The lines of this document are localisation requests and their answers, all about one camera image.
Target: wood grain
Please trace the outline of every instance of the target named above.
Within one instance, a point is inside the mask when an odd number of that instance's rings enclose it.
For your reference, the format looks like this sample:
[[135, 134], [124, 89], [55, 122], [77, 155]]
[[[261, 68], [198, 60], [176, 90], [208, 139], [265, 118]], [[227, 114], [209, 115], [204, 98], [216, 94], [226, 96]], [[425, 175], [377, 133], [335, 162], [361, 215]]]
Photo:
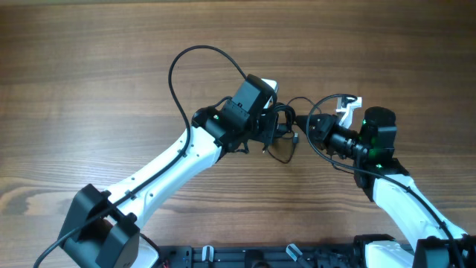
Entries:
[[[282, 101], [346, 92], [364, 97], [356, 118], [370, 106], [392, 109], [400, 162], [442, 213], [476, 233], [474, 14], [456, 1], [3, 7], [0, 267], [31, 267], [79, 189], [120, 181], [175, 141], [184, 124], [167, 71], [197, 44], [279, 81]], [[241, 83], [212, 51], [185, 56], [173, 79], [189, 116]], [[294, 106], [298, 114], [310, 108]], [[403, 239], [300, 134], [289, 165], [255, 143], [247, 156], [226, 156], [168, 200], [145, 233], [159, 245], [192, 246]], [[45, 267], [74, 264], [58, 250]]]

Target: wooden surface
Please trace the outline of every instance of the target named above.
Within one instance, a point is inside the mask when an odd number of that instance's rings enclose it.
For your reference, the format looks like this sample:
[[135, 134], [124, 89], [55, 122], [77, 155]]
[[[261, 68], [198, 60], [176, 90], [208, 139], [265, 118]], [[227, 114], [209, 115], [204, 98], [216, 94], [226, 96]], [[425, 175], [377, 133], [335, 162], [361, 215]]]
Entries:
[[[2, 8], [0, 267], [30, 267], [85, 184], [118, 182], [175, 141], [184, 123], [167, 71], [196, 44], [222, 48], [245, 72], [278, 80], [281, 101], [362, 96], [355, 128], [364, 109], [392, 109], [400, 162], [442, 213], [476, 233], [474, 14], [455, 1]], [[241, 81], [212, 51], [188, 54], [174, 74], [189, 116]], [[263, 155], [260, 144], [250, 149], [190, 180], [145, 234], [159, 245], [193, 246], [342, 242], [366, 233], [403, 239], [303, 136], [289, 165]], [[60, 250], [45, 261], [73, 266]]]

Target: brown tabletop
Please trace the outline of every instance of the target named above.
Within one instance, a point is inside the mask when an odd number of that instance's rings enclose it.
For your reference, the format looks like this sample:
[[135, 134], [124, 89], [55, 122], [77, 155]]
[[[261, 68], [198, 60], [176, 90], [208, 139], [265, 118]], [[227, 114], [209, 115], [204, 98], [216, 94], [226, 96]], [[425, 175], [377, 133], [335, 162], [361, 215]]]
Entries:
[[[279, 100], [350, 93], [397, 116], [396, 153], [453, 223], [476, 233], [476, 17], [458, 1], [266, 1], [0, 9], [0, 267], [31, 267], [74, 194], [125, 179], [184, 129], [167, 86], [177, 53], [227, 51], [277, 80]], [[184, 56], [185, 112], [242, 82], [212, 51]], [[293, 104], [309, 112], [305, 101]], [[332, 113], [335, 101], [324, 107]], [[393, 221], [301, 143], [288, 165], [229, 154], [191, 179], [144, 229], [158, 245], [285, 245], [388, 233]], [[286, 145], [276, 150], [288, 153]], [[44, 267], [74, 267], [61, 250]]]

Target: cable connector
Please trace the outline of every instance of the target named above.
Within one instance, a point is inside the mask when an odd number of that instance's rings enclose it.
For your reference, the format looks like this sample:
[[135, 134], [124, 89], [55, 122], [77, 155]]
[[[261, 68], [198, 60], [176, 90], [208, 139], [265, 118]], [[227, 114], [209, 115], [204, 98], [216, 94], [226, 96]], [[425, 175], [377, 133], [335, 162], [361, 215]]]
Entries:
[[292, 137], [292, 143], [298, 144], [299, 143], [299, 135], [295, 133], [294, 137]]

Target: wooden table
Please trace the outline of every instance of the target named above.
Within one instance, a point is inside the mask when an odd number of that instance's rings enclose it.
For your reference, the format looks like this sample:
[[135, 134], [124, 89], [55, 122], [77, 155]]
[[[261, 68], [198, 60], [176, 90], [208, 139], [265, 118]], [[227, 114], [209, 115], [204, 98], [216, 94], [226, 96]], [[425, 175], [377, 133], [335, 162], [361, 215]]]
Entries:
[[[333, 93], [397, 114], [396, 157], [419, 189], [476, 233], [476, 19], [457, 1], [270, 1], [4, 7], [0, 10], [0, 267], [31, 267], [87, 183], [118, 182], [181, 134], [167, 71], [197, 44], [279, 81], [279, 99]], [[183, 57], [190, 117], [242, 82], [212, 51]], [[296, 101], [298, 114], [310, 105]], [[332, 112], [335, 103], [326, 105]], [[289, 165], [230, 154], [191, 179], [144, 232], [159, 245], [342, 242], [393, 221], [301, 143]], [[287, 146], [282, 146], [283, 156]], [[73, 267], [61, 251], [45, 267]]]

